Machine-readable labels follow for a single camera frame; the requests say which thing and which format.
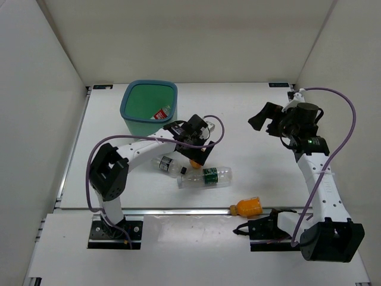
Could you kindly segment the small orange bottle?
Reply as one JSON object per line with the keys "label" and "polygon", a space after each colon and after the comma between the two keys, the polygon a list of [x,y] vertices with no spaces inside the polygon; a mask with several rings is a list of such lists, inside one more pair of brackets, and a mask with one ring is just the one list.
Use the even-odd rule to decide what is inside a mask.
{"label": "small orange bottle", "polygon": [[194,169],[200,169],[201,168],[201,165],[198,164],[197,162],[193,161],[193,160],[189,160],[190,162],[190,165],[194,168]]}

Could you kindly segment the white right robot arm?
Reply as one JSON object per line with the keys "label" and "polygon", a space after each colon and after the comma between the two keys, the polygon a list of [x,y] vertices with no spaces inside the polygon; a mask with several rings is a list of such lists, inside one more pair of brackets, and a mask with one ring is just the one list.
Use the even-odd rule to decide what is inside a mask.
{"label": "white right robot arm", "polygon": [[308,217],[291,209],[272,209],[267,217],[250,219],[233,233],[248,236],[253,251],[290,250],[295,247],[307,261],[349,263],[360,246],[365,231],[352,221],[343,205],[330,168],[333,154],[326,140],[317,134],[323,110],[310,103],[291,103],[286,108],[268,102],[248,123],[290,143],[310,194]]}

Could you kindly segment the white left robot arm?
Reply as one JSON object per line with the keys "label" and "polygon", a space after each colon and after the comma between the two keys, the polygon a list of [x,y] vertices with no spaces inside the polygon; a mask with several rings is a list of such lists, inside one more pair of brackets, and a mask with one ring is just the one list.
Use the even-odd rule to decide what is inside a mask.
{"label": "white left robot arm", "polygon": [[114,136],[106,137],[95,145],[86,166],[86,196],[90,203],[90,190],[95,190],[99,207],[88,208],[100,213],[106,234],[111,238],[119,238],[124,234],[125,218],[120,196],[126,187],[127,176],[133,169],[155,157],[173,152],[200,165],[205,164],[216,145],[209,139],[215,125],[208,118],[194,114],[187,122],[171,122],[152,135],[132,135],[130,139],[133,142],[121,147],[110,144]]}

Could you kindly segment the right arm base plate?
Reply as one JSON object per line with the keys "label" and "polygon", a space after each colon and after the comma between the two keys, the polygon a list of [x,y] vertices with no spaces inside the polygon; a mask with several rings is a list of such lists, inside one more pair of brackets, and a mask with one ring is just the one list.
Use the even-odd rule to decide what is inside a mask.
{"label": "right arm base plate", "polygon": [[295,213],[292,209],[272,209],[270,214],[259,219],[248,219],[238,225],[233,233],[247,236],[252,252],[300,251],[299,246],[291,246],[291,236],[277,227],[279,213]]}

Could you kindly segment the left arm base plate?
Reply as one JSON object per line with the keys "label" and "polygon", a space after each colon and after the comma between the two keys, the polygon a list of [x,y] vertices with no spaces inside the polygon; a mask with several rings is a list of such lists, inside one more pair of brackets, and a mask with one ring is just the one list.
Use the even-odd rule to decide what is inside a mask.
{"label": "left arm base plate", "polygon": [[140,250],[143,231],[143,220],[140,217],[118,224],[129,234],[130,242],[124,232],[107,225],[101,216],[94,216],[89,231],[88,248],[101,250]]}

